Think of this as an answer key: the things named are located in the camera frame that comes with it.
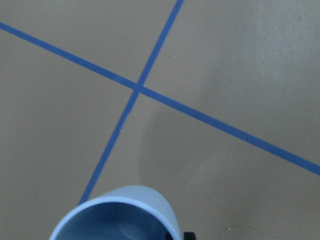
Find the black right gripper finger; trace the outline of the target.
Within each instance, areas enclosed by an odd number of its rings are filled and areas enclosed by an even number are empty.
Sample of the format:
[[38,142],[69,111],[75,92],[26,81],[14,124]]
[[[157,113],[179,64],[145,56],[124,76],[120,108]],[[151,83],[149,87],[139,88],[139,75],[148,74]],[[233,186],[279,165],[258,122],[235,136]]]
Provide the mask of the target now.
[[192,231],[185,231],[183,233],[183,240],[196,240],[196,234]]

